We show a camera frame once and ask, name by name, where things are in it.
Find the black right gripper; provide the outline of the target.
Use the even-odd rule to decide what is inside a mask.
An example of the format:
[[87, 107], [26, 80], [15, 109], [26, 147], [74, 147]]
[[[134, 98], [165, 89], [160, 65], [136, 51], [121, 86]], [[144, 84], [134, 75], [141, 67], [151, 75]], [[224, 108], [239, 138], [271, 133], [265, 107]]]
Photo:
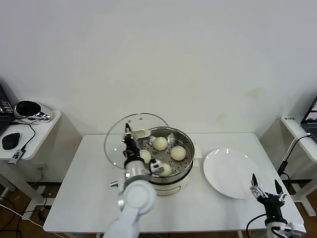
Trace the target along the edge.
[[255, 174], [252, 174], [250, 190], [254, 197], [257, 197], [257, 201], [264, 206], [266, 220], [265, 223], [281, 222], [285, 223], [285, 219], [282, 216], [281, 207], [284, 205], [286, 194], [283, 192], [282, 186], [275, 179], [274, 180], [276, 195], [266, 193], [263, 197], [263, 192], [258, 185], [258, 181]]

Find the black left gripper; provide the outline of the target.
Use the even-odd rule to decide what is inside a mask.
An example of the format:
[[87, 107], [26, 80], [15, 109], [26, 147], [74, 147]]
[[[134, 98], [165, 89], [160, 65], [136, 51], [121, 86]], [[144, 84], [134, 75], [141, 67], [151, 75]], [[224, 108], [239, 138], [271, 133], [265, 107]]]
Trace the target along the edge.
[[125, 136], [123, 142], [126, 145], [126, 149], [123, 151], [125, 157], [125, 163], [132, 161], [141, 161], [140, 149], [138, 148], [135, 139], [131, 136], [132, 130], [129, 123], [125, 124]]

